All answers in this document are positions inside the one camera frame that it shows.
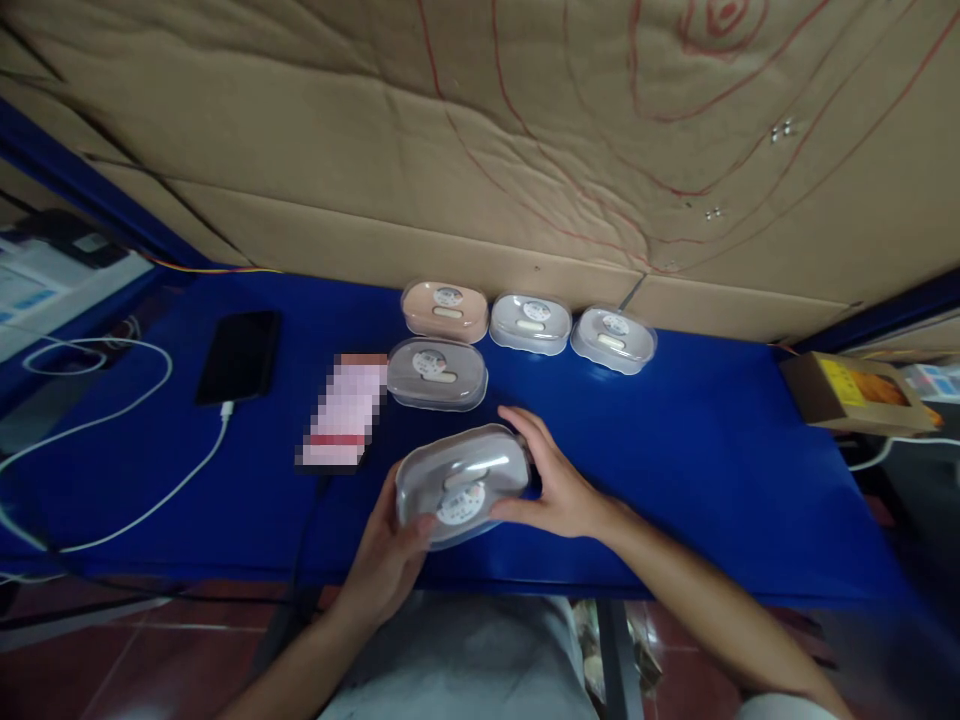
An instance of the blue table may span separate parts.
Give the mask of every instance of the blue table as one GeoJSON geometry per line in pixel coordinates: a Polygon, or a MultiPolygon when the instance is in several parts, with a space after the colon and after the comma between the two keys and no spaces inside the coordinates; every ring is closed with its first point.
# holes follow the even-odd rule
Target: blue table
{"type": "MultiPolygon", "coordinates": [[[[240,404],[219,454],[163,510],[112,543],[73,556],[88,572],[182,579],[285,580],[314,488],[294,455],[335,353],[386,352],[409,336],[399,293],[270,274],[203,278],[147,339],[175,361],[170,382],[121,420],[25,458],[0,497],[61,545],[137,517],[209,450],[216,408],[193,395],[224,315],[283,314],[273,387],[240,404]]],[[[764,345],[662,332],[654,361],[624,377],[567,348],[553,358],[478,346],[490,384],[465,413],[412,410],[392,398],[361,471],[337,478],[314,521],[303,577],[343,579],[392,462],[439,437],[496,420],[499,403],[541,415],[585,476],[713,560],[760,600],[835,606],[903,602],[911,593],[826,431],[805,426],[764,345]]],[[[132,350],[64,427],[116,410],[162,371],[132,350]]],[[[49,570],[0,536],[0,567],[49,570]]],[[[431,555],[421,586],[448,590],[646,597],[612,553],[501,525],[431,555]]]]}

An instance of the phone screen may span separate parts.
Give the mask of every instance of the phone screen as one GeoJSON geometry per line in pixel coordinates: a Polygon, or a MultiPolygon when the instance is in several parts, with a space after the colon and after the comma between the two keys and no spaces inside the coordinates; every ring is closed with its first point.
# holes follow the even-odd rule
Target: phone screen
{"type": "Polygon", "coordinates": [[[266,394],[280,328],[280,313],[229,315],[217,323],[197,388],[197,405],[219,405],[266,394]]]}

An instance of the plastic container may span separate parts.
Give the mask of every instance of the plastic container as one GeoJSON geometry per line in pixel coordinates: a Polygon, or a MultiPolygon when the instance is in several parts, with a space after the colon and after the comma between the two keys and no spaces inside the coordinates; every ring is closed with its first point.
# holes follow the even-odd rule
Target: plastic container
{"type": "Polygon", "coordinates": [[[430,550],[443,550],[498,525],[490,508],[519,497],[530,468],[519,438],[491,423],[417,448],[400,463],[396,483],[400,524],[436,514],[430,550]]]}
{"type": "Polygon", "coordinates": [[[581,357],[636,375],[657,351],[657,332],[621,315],[616,308],[587,308],[570,334],[570,347],[581,357]]]}
{"type": "Polygon", "coordinates": [[[390,351],[387,389],[401,405],[467,412],[487,394],[487,366],[471,345],[410,338],[390,351]]]}
{"type": "Polygon", "coordinates": [[[541,355],[563,352],[572,326],[566,305],[530,295],[505,293],[490,315],[490,337],[497,345],[541,355]]]}
{"type": "Polygon", "coordinates": [[[400,299],[407,327],[429,335],[472,345],[487,334],[487,298],[470,288],[441,282],[407,286],[400,299]]]}

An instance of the cardboard wall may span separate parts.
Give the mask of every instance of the cardboard wall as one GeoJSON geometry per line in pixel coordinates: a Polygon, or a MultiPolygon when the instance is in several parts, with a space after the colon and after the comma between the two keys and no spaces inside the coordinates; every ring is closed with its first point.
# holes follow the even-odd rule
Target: cardboard wall
{"type": "Polygon", "coordinates": [[[0,16],[0,96],[221,262],[578,307],[650,273],[632,314],[758,341],[960,263],[952,0],[0,16]]]}

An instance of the orange wire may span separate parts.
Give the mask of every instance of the orange wire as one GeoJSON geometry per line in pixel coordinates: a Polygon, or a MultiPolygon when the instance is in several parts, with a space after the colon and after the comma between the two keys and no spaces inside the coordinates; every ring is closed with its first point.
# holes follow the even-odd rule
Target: orange wire
{"type": "Polygon", "coordinates": [[[799,355],[799,354],[800,354],[800,353],[798,353],[796,350],[794,350],[792,347],[790,347],[789,345],[780,345],[780,344],[778,344],[778,343],[767,343],[767,345],[768,345],[769,347],[778,347],[778,348],[780,348],[781,350],[786,350],[786,351],[787,351],[788,353],[790,353],[791,355],[799,355]]]}
{"type": "Polygon", "coordinates": [[[275,272],[281,275],[284,274],[283,270],[273,270],[271,268],[260,268],[260,267],[250,267],[250,268],[217,268],[210,270],[201,270],[199,268],[188,268],[182,265],[174,265],[173,263],[164,262],[159,260],[151,255],[147,255],[145,252],[141,252],[144,258],[149,260],[152,263],[157,265],[162,265],[165,268],[170,268],[171,270],[178,270],[180,272],[189,272],[189,273],[198,273],[201,275],[230,275],[233,273],[248,273],[248,272],[275,272]]]}

